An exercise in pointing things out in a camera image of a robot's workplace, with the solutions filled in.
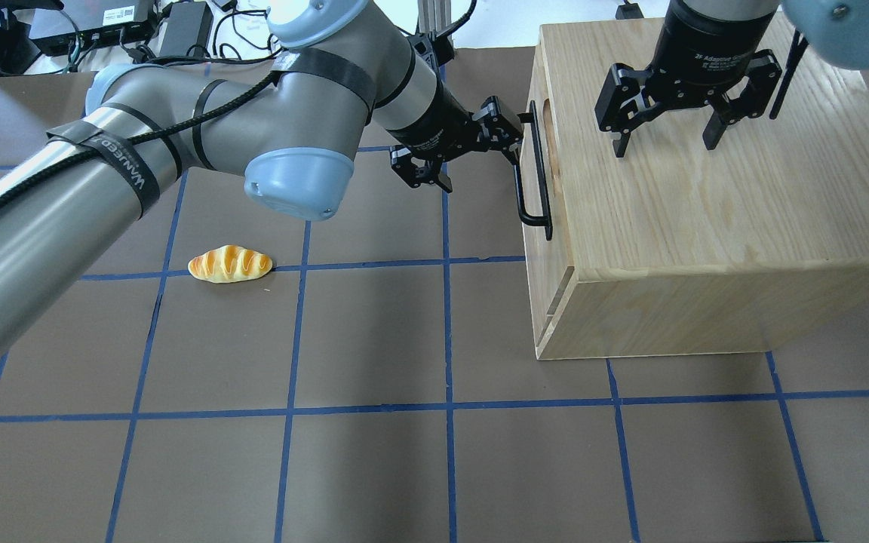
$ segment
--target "blue joint cap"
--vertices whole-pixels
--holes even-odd
[[[368,0],[283,0],[268,10],[266,24],[287,49],[306,48],[327,40],[367,5]]]
[[[96,111],[106,101],[106,93],[113,84],[134,69],[166,68],[155,64],[111,64],[100,70],[93,79],[93,85],[86,90],[86,115]]]
[[[304,220],[327,220],[344,199],[355,163],[340,152],[290,147],[265,152],[244,172],[244,191],[256,202]]]

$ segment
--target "croissant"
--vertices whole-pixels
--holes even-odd
[[[273,269],[273,260],[263,253],[238,245],[223,245],[204,252],[186,265],[190,275],[211,283],[235,283],[262,278]]]

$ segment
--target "wooden cabinet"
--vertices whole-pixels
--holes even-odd
[[[524,228],[541,360],[765,351],[869,298],[859,73],[810,49],[776,121],[746,119],[707,151],[711,110],[669,112],[618,159],[594,104],[611,63],[649,62],[661,24],[542,27],[529,100],[544,128],[554,236]],[[763,46],[782,61],[792,33],[780,14]],[[532,145],[521,157],[530,210]]]

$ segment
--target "velcro strap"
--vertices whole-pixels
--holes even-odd
[[[273,61],[273,65],[270,66],[270,71],[308,73],[308,75],[324,77],[324,79],[347,87],[352,93],[358,95],[359,99],[363,100],[364,105],[368,107],[368,114],[371,114],[373,107],[375,107],[377,89],[368,72],[365,72],[361,66],[334,53],[316,48],[290,51],[278,56]]]
[[[159,199],[159,183],[152,170],[136,152],[134,145],[123,137],[107,133],[87,121],[72,121],[61,127],[46,131],[49,141],[62,140],[73,145],[82,145],[100,152],[104,161],[113,167],[121,178],[136,193],[139,199],[140,217]]]

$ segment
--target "black ring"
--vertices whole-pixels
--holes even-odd
[[[220,83],[226,83],[226,79],[214,79],[203,90],[200,90],[200,97],[196,99],[196,107],[193,108],[193,117],[199,117],[203,114],[204,107],[207,107],[207,100],[210,99],[210,94],[213,89],[220,86]],[[203,149],[203,130],[202,124],[197,124],[193,127],[193,151],[196,152],[197,158],[200,158],[200,164],[203,164],[207,169],[215,170],[213,164],[207,160],[207,154]]]
[[[141,121],[141,123],[145,124],[147,127],[151,128],[154,131],[163,130],[163,127],[160,127],[156,121],[149,118],[145,113],[141,111],[137,111],[136,109],[127,106],[124,103],[118,102],[107,102],[103,104],[103,107],[110,107],[112,109],[118,109],[123,111],[123,113],[128,113],[135,117],[137,120]],[[159,138],[162,140],[164,144],[166,144],[166,148],[170,150],[170,155],[173,155],[173,164],[177,166],[177,176],[183,175],[183,161],[180,160],[180,151],[177,149],[176,144],[173,144],[173,140],[170,137],[162,137]]]
[[[401,95],[401,91],[404,90],[404,87],[406,87],[407,83],[410,82],[411,76],[414,75],[414,65],[417,63],[416,58],[417,55],[415,55],[414,50],[412,50],[411,62],[410,65],[407,66],[407,73],[404,73],[404,79],[401,79],[401,83],[398,83],[398,86],[394,90],[391,90],[391,93],[384,97],[383,100],[377,100],[375,109],[387,106],[387,104],[394,102],[394,99]]]

